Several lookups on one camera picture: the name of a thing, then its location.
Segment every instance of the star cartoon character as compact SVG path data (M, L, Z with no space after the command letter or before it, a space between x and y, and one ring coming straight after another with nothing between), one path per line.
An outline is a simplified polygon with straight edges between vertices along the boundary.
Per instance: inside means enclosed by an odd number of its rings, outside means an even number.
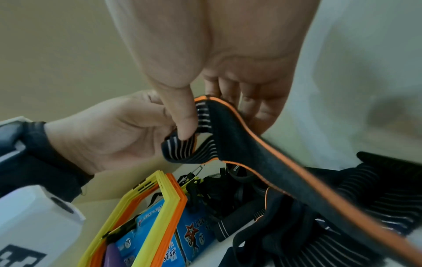
M185 240L188 242L189 246L193 248L193 255L195 255L196 251L199 250L195 237L198 232L199 230L193 226L193 223L191 225L186 225Z

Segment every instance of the black strap with orange edge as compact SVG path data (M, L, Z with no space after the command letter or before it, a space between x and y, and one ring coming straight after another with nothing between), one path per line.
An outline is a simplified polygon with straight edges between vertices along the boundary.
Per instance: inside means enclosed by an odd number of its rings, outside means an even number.
M174 132L162 144L170 162L203 164L220 159L243 166L280 192L292 195L374 252L405 266L422 267L422 253L397 233L384 229L285 153L255 135L236 109L216 97L195 99L198 133L211 134L195 149L196 136L180 141Z

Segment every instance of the person's right hand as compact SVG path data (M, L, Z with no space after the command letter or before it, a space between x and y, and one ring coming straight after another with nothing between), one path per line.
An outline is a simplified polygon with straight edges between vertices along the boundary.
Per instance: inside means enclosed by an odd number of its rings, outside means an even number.
M135 61L172 114L180 139L196 130L190 83L239 107L257 134L287 100L319 0L106 0Z

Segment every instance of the wrist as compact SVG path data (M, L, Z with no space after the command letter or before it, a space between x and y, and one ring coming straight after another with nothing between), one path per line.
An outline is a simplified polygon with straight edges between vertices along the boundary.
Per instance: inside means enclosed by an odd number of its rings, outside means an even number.
M83 149L83 142L74 126L68 121L58 120L46 123L44 130L51 146L66 160L89 175L99 172L91 157Z

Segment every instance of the person's left hand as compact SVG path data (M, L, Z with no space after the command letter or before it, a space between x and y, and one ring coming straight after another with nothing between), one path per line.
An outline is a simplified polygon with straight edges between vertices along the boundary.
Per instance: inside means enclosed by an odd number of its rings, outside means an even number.
M154 91L114 98L45 125L51 145L88 174L133 166L161 153L175 129Z

